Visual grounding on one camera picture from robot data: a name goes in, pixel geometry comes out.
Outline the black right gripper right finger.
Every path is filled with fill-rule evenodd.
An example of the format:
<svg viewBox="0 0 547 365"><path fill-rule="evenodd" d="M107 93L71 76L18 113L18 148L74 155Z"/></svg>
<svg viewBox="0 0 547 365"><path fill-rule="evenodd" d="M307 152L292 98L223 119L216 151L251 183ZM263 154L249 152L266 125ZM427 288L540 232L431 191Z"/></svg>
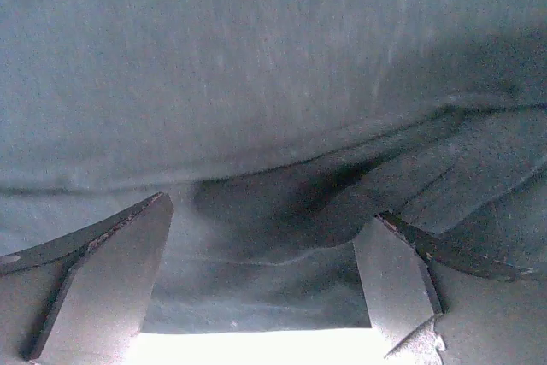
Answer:
<svg viewBox="0 0 547 365"><path fill-rule="evenodd" d="M353 241L384 358L544 358L546 274L384 212Z"/></svg>

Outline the black t-shirt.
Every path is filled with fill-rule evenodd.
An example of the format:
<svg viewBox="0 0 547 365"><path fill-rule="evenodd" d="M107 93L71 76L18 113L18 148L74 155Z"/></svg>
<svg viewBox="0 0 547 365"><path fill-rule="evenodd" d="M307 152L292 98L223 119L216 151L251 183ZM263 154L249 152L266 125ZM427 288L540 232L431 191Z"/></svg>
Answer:
<svg viewBox="0 0 547 365"><path fill-rule="evenodd" d="M147 364L543 364L382 357L353 241L546 274L546 0L1 0L1 258L158 192Z"/></svg>

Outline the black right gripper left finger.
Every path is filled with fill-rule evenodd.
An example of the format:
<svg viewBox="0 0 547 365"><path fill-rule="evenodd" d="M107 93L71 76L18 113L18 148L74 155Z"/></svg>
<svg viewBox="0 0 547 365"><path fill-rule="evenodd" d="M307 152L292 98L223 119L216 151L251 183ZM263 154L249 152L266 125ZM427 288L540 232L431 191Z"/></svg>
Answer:
<svg viewBox="0 0 547 365"><path fill-rule="evenodd" d="M144 321L173 205L158 192L1 258L4 361L122 361Z"/></svg>

